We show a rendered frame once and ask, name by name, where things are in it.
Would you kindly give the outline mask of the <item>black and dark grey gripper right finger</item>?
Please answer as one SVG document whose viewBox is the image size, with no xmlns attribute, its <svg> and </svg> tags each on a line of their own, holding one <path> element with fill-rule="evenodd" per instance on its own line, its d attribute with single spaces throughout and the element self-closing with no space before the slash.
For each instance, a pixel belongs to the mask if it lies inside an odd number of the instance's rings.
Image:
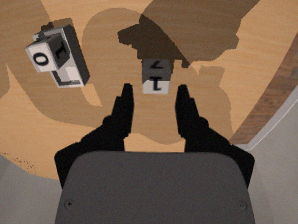
<svg viewBox="0 0 298 224">
<path fill-rule="evenodd" d="M 210 151 L 230 156 L 239 165 L 248 189 L 255 163 L 254 157 L 243 149 L 231 145 L 226 138 L 209 127 L 208 121 L 199 116 L 195 100 L 190 99 L 185 84 L 178 86 L 175 113 L 178 134 L 185 139 L 184 152 Z"/>
</svg>

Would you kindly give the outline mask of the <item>grey calendar cube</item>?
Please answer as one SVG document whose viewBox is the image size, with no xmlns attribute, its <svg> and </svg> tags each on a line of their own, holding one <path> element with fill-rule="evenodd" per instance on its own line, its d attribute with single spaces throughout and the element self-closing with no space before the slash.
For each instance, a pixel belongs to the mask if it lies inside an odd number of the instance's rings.
<svg viewBox="0 0 298 224">
<path fill-rule="evenodd" d="M 168 59 L 144 59 L 142 66 L 142 92 L 168 94 L 171 68 Z"/>
<path fill-rule="evenodd" d="M 38 73 L 59 70 L 70 59 L 61 33 L 41 37 L 25 50 Z"/>
</svg>

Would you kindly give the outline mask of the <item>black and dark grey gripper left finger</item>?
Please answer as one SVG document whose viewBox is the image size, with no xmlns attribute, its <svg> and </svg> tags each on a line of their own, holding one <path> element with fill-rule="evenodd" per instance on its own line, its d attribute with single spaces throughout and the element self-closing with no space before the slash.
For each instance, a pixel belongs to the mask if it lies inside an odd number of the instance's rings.
<svg viewBox="0 0 298 224">
<path fill-rule="evenodd" d="M 66 177 L 75 159 L 92 151 L 125 151 L 124 138 L 131 133 L 134 112 L 133 88 L 124 83 L 121 96 L 117 96 L 111 115 L 103 119 L 102 125 L 61 150 L 55 156 L 55 165 L 63 189 Z M 101 145 L 100 145 L 101 144 Z"/>
</svg>

